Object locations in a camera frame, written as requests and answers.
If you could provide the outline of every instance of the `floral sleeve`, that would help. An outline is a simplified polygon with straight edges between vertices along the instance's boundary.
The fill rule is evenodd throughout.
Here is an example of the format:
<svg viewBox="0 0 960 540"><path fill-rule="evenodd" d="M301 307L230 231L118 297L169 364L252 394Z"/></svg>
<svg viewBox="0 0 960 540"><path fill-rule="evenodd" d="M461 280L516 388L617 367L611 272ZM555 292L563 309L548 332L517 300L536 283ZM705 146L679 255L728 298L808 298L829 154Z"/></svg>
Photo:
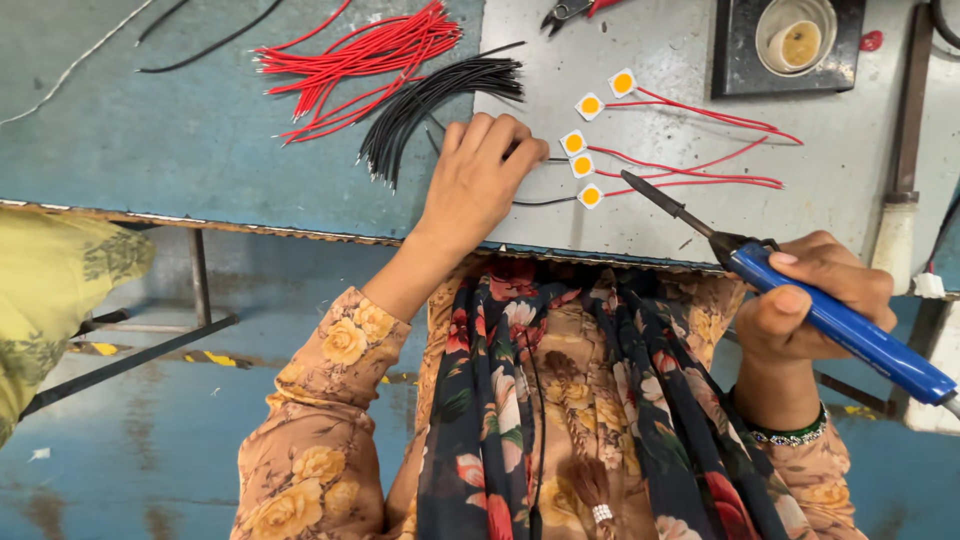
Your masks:
<svg viewBox="0 0 960 540"><path fill-rule="evenodd" d="M843 478L850 470L850 454L832 422L809 444L760 447L770 456L820 540L867 539L853 525L853 504Z"/></svg>
<svg viewBox="0 0 960 540"><path fill-rule="evenodd" d="M267 420L240 446L231 540L352 538L383 528L367 407L410 326L351 288L276 377Z"/></svg>

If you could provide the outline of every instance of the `fingernail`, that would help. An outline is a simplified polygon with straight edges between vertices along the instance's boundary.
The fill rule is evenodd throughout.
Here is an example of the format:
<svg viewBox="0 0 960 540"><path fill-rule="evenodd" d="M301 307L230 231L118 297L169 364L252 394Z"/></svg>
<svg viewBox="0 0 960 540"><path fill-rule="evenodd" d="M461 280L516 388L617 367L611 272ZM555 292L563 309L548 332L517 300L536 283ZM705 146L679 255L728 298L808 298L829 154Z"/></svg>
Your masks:
<svg viewBox="0 0 960 540"><path fill-rule="evenodd" d="M794 287L778 290L774 296L774 306L787 315L801 312L806 307L806 297Z"/></svg>
<svg viewBox="0 0 960 540"><path fill-rule="evenodd" d="M770 260L779 262L780 264L793 264L797 262L797 258L784 252L774 252L770 254Z"/></svg>

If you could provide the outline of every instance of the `soldering iron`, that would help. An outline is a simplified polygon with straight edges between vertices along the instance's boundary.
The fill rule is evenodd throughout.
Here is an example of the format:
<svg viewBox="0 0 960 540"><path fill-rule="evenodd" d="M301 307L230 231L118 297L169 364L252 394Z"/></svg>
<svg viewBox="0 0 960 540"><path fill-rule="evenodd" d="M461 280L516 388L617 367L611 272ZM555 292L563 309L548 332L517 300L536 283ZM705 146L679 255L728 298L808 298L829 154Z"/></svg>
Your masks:
<svg viewBox="0 0 960 540"><path fill-rule="evenodd" d="M685 205L674 201L645 180L627 171L621 171L620 176L668 214L680 218L705 236L724 269L733 272L761 293L787 284L805 290L812 299L810 312L806 315L810 325L870 364L883 377L906 390L913 399L922 404L942 405L960 418L960 397L954 380L894 336L824 291L774 270L768 261L770 251L767 248L779 251L777 242L715 231L686 211Z"/></svg>

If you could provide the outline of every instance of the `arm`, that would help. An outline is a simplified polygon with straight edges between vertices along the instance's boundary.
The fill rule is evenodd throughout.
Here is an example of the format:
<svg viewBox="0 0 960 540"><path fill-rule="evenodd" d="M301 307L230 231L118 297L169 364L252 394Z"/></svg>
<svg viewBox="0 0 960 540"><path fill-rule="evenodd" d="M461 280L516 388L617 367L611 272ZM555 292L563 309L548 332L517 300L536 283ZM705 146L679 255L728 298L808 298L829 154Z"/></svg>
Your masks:
<svg viewBox="0 0 960 540"><path fill-rule="evenodd" d="M770 256L783 275L815 285L885 331L897 324L889 308L889 274L865 268L828 233L782 245ZM817 420L820 398L813 360L850 354L804 322L810 297L785 285L744 304L736 328L743 361L734 392L737 412L768 430L800 430ZM853 527L853 506L843 476L850 457L833 425L796 448L763 445L820 538L862 538Z"/></svg>
<svg viewBox="0 0 960 540"><path fill-rule="evenodd" d="M547 152L509 115L449 126L418 225L361 291L330 306L276 377L266 422L240 447L232 540L362 537L391 525L366 412L376 385L396 364L409 321L507 215L520 181Z"/></svg>

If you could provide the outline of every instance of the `blue soldering iron handle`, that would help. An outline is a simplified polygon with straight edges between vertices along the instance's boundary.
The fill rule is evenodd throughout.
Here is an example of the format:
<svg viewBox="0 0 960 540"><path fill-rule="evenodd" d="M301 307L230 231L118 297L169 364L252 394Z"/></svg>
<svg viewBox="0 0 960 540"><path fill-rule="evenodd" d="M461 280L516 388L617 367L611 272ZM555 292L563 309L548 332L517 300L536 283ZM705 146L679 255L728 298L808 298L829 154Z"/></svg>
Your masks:
<svg viewBox="0 0 960 540"><path fill-rule="evenodd" d="M774 270L769 258L770 252L756 242L749 242L733 252L727 269L760 292L786 284L797 285L808 292L813 305L806 316L807 322L902 387L918 402L940 405L954 395L951 391L957 383L925 358L824 291Z"/></svg>

